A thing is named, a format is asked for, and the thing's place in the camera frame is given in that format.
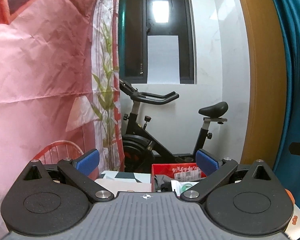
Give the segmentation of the red strawberry cardboard box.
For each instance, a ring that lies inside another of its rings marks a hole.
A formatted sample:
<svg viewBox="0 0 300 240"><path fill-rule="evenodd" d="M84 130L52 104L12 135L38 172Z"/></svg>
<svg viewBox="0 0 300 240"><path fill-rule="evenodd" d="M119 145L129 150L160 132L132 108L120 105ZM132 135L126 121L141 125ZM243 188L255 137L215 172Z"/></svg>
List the red strawberry cardboard box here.
<svg viewBox="0 0 300 240"><path fill-rule="evenodd" d="M167 176L180 182L195 181L206 177L196 163L153 164L151 169L152 191L157 191L155 176Z"/></svg>

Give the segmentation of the grey knitted sock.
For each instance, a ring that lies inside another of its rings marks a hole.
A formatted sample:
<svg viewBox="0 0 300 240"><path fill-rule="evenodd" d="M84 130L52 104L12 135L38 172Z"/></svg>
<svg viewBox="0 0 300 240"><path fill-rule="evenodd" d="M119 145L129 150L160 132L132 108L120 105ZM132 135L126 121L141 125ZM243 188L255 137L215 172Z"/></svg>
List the grey knitted sock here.
<svg viewBox="0 0 300 240"><path fill-rule="evenodd" d="M158 174L154 176L154 188L157 192L171 192L172 178L166 175Z"/></svg>

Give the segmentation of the white shipping label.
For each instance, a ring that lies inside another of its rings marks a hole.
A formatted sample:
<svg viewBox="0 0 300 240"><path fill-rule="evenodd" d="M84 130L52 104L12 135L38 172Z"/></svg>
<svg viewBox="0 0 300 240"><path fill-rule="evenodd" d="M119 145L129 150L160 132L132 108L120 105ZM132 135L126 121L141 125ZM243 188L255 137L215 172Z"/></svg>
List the white shipping label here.
<svg viewBox="0 0 300 240"><path fill-rule="evenodd" d="M202 177L202 172L196 167L179 167L173 170L174 179L180 182L195 181Z"/></svg>

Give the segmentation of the patterned tablecloth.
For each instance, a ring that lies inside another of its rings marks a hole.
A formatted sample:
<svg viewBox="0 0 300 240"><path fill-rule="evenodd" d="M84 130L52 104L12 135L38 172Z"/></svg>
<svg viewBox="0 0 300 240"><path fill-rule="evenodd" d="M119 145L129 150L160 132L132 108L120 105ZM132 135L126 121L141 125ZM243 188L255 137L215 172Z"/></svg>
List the patterned tablecloth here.
<svg viewBox="0 0 300 240"><path fill-rule="evenodd" d="M117 195L118 192L152 192L149 173L103 171L96 183Z"/></svg>

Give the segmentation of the orange plastic dish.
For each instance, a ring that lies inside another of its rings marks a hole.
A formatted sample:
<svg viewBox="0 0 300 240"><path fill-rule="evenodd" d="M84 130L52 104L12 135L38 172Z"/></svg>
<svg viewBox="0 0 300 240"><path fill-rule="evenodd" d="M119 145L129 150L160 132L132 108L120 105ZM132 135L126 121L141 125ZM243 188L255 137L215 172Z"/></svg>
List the orange plastic dish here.
<svg viewBox="0 0 300 240"><path fill-rule="evenodd" d="M288 190L288 189L285 189L286 193L288 194L290 200L292 201L293 205L295 204L295 199L292 195L292 193Z"/></svg>

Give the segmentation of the pink printed backdrop curtain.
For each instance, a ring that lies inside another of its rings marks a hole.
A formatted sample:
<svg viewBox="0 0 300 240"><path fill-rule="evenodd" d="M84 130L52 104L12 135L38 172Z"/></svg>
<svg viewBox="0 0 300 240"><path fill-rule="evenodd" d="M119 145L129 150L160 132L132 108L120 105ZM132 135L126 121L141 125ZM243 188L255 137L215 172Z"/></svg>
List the pink printed backdrop curtain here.
<svg viewBox="0 0 300 240"><path fill-rule="evenodd" d="M0 0L0 208L57 141L98 149L99 171L123 169L118 17L119 0Z"/></svg>

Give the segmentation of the dark window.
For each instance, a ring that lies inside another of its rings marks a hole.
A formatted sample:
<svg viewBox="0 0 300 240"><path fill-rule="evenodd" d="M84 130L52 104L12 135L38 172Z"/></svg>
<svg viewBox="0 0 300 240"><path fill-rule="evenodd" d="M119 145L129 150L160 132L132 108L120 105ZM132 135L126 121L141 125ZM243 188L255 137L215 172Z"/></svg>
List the dark window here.
<svg viewBox="0 0 300 240"><path fill-rule="evenodd" d="M121 79L194 83L190 0L120 0L118 28Z"/></svg>

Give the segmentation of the teal curtain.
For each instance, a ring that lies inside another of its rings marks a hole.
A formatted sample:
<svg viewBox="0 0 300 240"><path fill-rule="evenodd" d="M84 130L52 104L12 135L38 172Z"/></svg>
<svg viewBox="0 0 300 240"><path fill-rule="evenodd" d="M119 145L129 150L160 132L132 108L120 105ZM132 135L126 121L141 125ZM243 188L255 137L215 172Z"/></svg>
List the teal curtain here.
<svg viewBox="0 0 300 240"><path fill-rule="evenodd" d="M300 208L300 155L289 146L300 142L300 0L273 0L279 17L286 58L285 120L274 172Z"/></svg>

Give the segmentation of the wooden door frame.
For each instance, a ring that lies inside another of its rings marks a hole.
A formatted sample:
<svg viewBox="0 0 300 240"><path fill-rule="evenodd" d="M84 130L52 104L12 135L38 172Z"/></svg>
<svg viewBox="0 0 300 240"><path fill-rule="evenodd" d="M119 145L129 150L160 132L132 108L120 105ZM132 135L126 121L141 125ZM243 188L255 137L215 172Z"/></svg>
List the wooden door frame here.
<svg viewBox="0 0 300 240"><path fill-rule="evenodd" d="M241 163L275 164L286 111L287 71L273 0L240 0L250 58L250 104Z"/></svg>

